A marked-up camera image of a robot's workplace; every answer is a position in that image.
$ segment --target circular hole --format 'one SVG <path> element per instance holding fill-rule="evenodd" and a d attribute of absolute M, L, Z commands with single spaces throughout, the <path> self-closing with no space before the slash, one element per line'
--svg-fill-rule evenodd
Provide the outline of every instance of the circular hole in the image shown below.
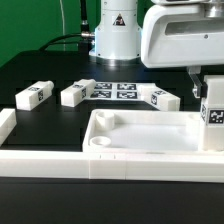
<path fill-rule="evenodd" d="M 99 116 L 101 118 L 112 118 L 112 117 L 114 117 L 114 113 L 112 113 L 112 112 L 99 112 L 99 113 L 97 113 L 97 116 Z"/>
<path fill-rule="evenodd" d="M 111 140 L 104 136 L 97 136 L 90 140 L 90 146 L 106 147 L 111 144 Z"/>

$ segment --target warning label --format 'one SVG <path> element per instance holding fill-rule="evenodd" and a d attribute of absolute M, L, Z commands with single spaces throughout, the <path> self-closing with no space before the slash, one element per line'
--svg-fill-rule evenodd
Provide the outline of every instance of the warning label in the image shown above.
<path fill-rule="evenodd" d="M 122 18 L 121 14 L 118 15 L 117 19 L 114 21 L 114 26 L 125 26 L 124 19 Z"/>

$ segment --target white platform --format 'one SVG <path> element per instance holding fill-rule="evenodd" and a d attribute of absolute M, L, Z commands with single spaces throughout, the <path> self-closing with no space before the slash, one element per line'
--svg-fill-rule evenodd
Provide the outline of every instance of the white platform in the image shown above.
<path fill-rule="evenodd" d="M 190 112 L 95 110 L 84 152 L 2 149 L 0 176 L 224 182 L 223 152 L 197 149 L 198 121 Z M 98 135 L 110 141 L 90 144 Z"/>

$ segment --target white block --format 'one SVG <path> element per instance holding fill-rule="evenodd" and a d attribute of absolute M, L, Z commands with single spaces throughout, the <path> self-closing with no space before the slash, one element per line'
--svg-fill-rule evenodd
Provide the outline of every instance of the white block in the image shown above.
<path fill-rule="evenodd" d="M 90 179 L 125 179 L 125 154 L 95 153 L 89 161 Z"/>
<path fill-rule="evenodd" d="M 51 81 L 36 82 L 16 95 L 16 107 L 20 110 L 32 110 L 52 95 L 54 84 Z"/>
<path fill-rule="evenodd" d="M 224 150 L 224 76 L 205 76 L 207 97 L 201 101 L 199 150 Z"/>
<path fill-rule="evenodd" d="M 0 176 L 89 178 L 89 155 L 81 152 L 0 150 Z"/>
<path fill-rule="evenodd" d="M 224 158 L 214 155 L 127 155 L 126 179 L 223 182 Z"/>
<path fill-rule="evenodd" d="M 82 79 L 74 82 L 72 86 L 61 92 L 61 105 L 75 107 L 83 101 L 86 96 L 90 96 L 94 92 L 96 82 L 93 79 Z"/>
<path fill-rule="evenodd" d="M 142 100 L 161 111 L 179 111 L 180 98 L 170 94 L 155 84 L 142 85 L 138 89 Z"/>
<path fill-rule="evenodd" d="M 16 126 L 15 109 L 3 109 L 0 113 L 0 146 Z"/>

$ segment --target white plastic container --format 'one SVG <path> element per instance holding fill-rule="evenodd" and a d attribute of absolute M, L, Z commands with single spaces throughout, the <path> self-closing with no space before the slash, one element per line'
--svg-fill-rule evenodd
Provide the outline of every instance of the white plastic container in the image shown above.
<path fill-rule="evenodd" d="M 54 83 L 51 81 L 36 82 L 16 95 L 16 107 L 19 110 L 32 110 L 52 95 Z"/>
<path fill-rule="evenodd" d="M 94 92 L 96 81 L 82 79 L 61 92 L 61 105 L 75 107 Z"/>
<path fill-rule="evenodd" d="M 199 117 L 198 112 L 94 110 L 83 151 L 195 154 Z"/>

